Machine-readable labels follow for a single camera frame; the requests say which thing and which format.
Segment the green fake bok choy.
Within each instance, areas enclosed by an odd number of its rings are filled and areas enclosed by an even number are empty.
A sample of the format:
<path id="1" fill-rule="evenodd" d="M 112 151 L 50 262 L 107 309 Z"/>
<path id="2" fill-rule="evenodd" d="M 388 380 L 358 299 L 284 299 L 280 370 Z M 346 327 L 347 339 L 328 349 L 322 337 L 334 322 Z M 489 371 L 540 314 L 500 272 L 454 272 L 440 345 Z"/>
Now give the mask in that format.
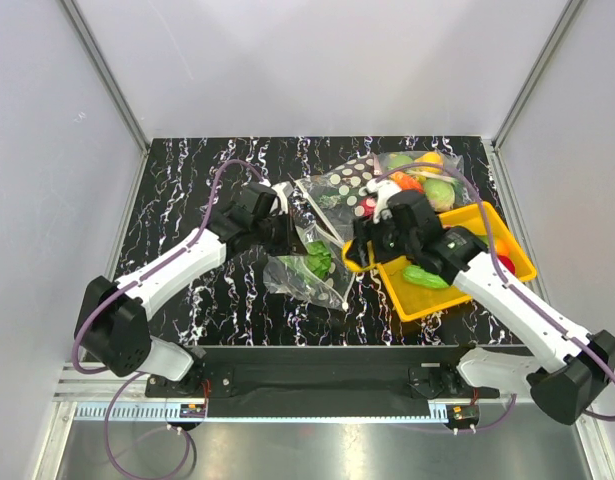
<path id="1" fill-rule="evenodd" d="M 318 280 L 325 280 L 332 266 L 332 252 L 323 241 L 309 242 L 306 250 L 306 255 L 290 256 L 285 263 L 301 275 L 309 272 Z"/>

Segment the clear zip bag with lemon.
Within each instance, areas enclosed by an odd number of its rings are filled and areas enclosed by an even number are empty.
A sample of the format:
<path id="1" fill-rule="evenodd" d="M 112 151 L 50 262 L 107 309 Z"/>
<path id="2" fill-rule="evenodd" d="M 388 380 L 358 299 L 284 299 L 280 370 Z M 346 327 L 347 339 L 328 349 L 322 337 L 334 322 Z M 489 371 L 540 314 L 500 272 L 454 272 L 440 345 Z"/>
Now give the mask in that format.
<path id="1" fill-rule="evenodd" d="M 297 231 L 307 254 L 269 257 L 263 270 L 264 286 L 271 294 L 347 311 L 354 275 L 343 265 L 342 243 L 316 222 Z"/>

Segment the clear zip bag with mushroom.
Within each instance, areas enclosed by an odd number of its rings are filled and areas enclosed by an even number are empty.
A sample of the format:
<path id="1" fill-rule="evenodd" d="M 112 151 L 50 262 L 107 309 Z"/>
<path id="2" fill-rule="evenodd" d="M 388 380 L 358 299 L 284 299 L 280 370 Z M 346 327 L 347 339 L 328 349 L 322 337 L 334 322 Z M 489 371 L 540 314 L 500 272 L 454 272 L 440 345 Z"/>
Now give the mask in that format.
<path id="1" fill-rule="evenodd" d="M 366 185 L 381 172 L 378 156 L 369 154 L 326 174 L 301 178 L 296 185 L 333 237 L 344 244 L 353 237 L 353 221 L 373 214 L 376 201 Z"/>

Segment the yellow fake lemon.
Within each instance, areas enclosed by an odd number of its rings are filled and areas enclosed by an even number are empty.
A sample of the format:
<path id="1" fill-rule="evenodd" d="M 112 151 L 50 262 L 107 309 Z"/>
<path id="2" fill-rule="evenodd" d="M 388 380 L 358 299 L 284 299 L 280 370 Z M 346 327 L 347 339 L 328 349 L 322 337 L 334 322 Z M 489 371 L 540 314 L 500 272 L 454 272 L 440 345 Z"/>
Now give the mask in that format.
<path id="1" fill-rule="evenodd" d="M 353 273 L 364 273 L 376 266 L 372 243 L 358 239 L 347 242 L 342 249 L 342 260 L 345 267 Z"/>

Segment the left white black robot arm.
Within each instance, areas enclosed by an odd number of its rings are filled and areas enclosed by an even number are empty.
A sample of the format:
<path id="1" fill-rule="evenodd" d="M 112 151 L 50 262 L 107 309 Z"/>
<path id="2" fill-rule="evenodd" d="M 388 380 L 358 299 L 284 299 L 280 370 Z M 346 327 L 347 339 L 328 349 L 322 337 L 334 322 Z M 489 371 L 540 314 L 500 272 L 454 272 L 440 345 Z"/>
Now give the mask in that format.
<path id="1" fill-rule="evenodd" d="M 74 340 L 123 378 L 146 373 L 167 379 L 183 396 L 203 382 L 203 354 L 150 333 L 155 313 L 198 277 L 261 247 L 270 256 L 306 252 L 290 214 L 293 186 L 253 182 L 240 197 L 207 214 L 200 227 L 151 263 L 109 280 L 99 276 L 85 291 Z"/>

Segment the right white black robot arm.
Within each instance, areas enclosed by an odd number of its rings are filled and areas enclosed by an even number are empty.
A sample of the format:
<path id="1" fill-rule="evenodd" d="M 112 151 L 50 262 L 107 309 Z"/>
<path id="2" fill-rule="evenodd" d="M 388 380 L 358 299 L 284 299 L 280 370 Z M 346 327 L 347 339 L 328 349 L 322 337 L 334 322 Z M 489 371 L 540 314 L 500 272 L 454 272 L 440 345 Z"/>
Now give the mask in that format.
<path id="1" fill-rule="evenodd" d="M 615 336 L 591 333 L 557 312 L 500 263 L 491 243 L 463 226 L 443 226 L 424 194 L 391 181 L 372 182 L 367 191 L 376 205 L 353 223 L 343 250 L 349 268 L 404 257 L 480 303 L 531 352 L 525 358 L 471 348 L 441 371 L 447 393 L 459 397 L 474 387 L 528 393 L 552 420 L 572 425 L 615 385 Z"/>

